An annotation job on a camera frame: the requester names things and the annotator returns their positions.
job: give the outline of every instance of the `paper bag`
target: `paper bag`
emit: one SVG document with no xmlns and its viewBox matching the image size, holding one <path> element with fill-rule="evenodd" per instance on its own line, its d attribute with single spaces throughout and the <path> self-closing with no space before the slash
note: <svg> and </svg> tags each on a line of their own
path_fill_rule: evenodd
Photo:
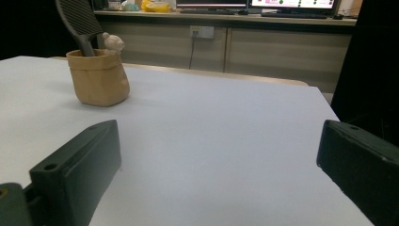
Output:
<svg viewBox="0 0 399 226">
<path fill-rule="evenodd" d="M 120 55 L 85 57 L 79 50 L 67 54 L 76 97 L 87 105 L 111 106 L 125 100 L 130 91 Z"/>
</svg>

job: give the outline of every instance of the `white wall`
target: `white wall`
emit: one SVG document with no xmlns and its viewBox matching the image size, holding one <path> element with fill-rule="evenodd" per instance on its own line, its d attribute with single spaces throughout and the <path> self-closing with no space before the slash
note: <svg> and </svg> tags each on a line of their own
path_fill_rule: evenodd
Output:
<svg viewBox="0 0 399 226">
<path fill-rule="evenodd" d="M 343 13 L 352 8 L 353 0 L 341 0 L 338 13 Z"/>
</svg>

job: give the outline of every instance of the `keyboard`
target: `keyboard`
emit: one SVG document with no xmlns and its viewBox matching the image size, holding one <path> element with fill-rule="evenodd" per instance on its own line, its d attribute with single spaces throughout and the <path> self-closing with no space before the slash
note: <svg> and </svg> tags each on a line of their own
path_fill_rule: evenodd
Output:
<svg viewBox="0 0 399 226">
<path fill-rule="evenodd" d="M 227 10 L 205 10 L 205 9 L 182 9 L 180 13 L 186 14 L 211 14 L 211 15 L 234 15 L 235 11 Z"/>
<path fill-rule="evenodd" d="M 274 18 L 299 18 L 299 19 L 326 19 L 326 15 L 309 14 L 309 13 L 275 13 L 275 12 L 262 12 L 262 17 Z"/>
</svg>

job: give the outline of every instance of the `stuffed toy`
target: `stuffed toy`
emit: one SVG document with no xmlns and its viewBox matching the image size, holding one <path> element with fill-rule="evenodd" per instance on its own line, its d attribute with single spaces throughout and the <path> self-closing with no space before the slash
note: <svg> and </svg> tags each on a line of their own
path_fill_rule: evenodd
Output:
<svg viewBox="0 0 399 226">
<path fill-rule="evenodd" d="M 120 51 L 125 47 L 125 43 L 120 37 L 115 35 L 110 35 L 106 32 L 103 33 L 104 44 L 105 44 L 105 54 L 112 55 L 118 54 L 120 55 Z"/>
</svg>

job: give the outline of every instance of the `screw hole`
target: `screw hole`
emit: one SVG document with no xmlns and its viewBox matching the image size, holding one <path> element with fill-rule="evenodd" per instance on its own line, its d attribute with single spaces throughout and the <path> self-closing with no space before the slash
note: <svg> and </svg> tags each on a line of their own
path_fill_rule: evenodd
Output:
<svg viewBox="0 0 399 226">
<path fill-rule="evenodd" d="M 57 167 L 56 164 L 49 164 L 47 166 L 44 167 L 44 170 L 53 170 Z"/>
<path fill-rule="evenodd" d="M 0 189 L 0 199 L 3 198 L 3 196 L 6 196 L 8 193 L 8 190 L 6 188 Z"/>
</svg>

